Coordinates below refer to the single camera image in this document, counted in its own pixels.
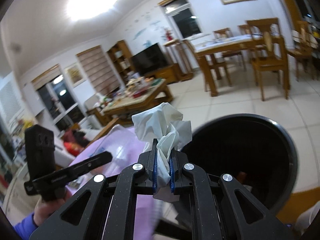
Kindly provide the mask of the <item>left hand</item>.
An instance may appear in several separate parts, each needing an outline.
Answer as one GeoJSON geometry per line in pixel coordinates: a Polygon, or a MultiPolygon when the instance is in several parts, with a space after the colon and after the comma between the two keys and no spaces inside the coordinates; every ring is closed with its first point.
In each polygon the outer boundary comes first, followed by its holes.
{"type": "Polygon", "coordinates": [[[33,220],[37,226],[43,224],[56,210],[58,210],[65,202],[71,198],[72,194],[66,190],[65,195],[57,200],[46,202],[41,197],[34,209],[33,220]]]}

